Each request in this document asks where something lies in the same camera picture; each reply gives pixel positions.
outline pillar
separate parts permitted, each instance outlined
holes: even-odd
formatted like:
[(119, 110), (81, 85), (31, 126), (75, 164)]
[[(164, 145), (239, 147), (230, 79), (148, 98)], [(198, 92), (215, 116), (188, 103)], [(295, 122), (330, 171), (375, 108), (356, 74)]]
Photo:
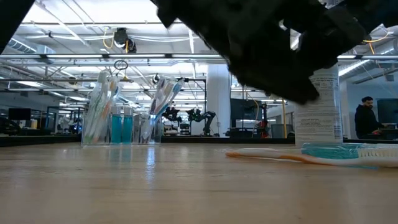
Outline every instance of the pillar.
[(343, 142), (338, 66), (321, 69), (310, 77), (320, 97), (295, 105), (296, 146), (306, 142)]
[(225, 133), (229, 130), (231, 122), (231, 75), (227, 65), (209, 65), (206, 84), (206, 111), (214, 111), (218, 117), (218, 123), (217, 118), (214, 118), (210, 127), (221, 138), (225, 138)]

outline man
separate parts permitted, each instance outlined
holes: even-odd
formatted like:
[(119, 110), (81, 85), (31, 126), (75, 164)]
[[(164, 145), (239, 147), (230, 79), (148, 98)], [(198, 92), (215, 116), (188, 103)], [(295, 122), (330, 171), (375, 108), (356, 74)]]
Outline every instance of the man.
[(355, 113), (355, 131), (359, 139), (372, 138), (370, 134), (380, 134), (379, 128), (384, 125), (376, 120), (373, 113), (373, 98), (367, 96), (362, 99), (362, 105), (358, 105)]

